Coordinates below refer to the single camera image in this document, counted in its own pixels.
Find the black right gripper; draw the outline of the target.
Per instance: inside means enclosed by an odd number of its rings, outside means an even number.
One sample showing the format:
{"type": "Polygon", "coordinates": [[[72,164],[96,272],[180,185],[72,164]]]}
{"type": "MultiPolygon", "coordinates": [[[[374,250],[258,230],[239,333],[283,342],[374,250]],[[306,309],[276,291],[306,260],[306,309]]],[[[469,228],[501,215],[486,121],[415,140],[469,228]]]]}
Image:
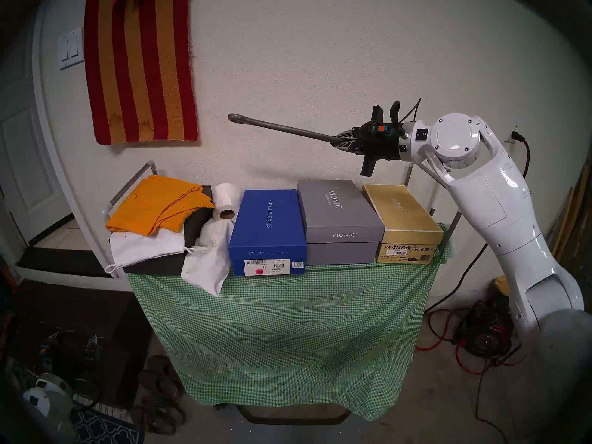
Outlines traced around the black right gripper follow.
{"type": "Polygon", "coordinates": [[[398,120],[400,105],[392,105],[390,123],[384,122],[384,110],[372,107],[371,120],[355,129],[346,130],[335,137],[341,140],[331,143],[337,150],[358,153],[364,157],[361,176],[371,177],[379,160],[401,160],[399,140],[401,123],[398,120]]]}

